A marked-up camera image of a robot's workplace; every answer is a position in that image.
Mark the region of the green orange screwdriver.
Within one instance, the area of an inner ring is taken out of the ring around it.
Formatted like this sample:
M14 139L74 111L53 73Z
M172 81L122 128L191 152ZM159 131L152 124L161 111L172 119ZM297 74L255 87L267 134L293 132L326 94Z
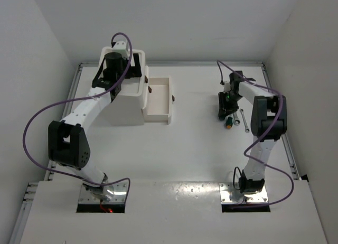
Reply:
M232 126L233 126L233 118L228 117L224 126L225 126L226 129L231 129Z

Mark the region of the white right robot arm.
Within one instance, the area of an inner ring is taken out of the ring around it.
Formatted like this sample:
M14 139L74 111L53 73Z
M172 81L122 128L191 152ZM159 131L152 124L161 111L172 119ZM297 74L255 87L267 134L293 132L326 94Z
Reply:
M265 168L275 143L287 130L286 98L274 89L256 84L242 71L234 71L229 81L223 83L218 93L220 121L230 118L239 110L238 101L245 98L252 104L251 133L253 144L249 146L249 160L240 172L238 191L253 194L262 191L265 184Z

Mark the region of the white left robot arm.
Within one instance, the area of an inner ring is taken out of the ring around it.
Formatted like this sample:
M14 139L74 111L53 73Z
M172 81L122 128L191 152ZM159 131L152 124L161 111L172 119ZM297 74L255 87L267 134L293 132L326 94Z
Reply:
M61 121L48 126L49 158L71 170L92 196L109 201L113 185L107 175L90 158L87 131L99 114L111 104L121 91L124 79L141 77L139 54L110 51L103 56L87 95Z

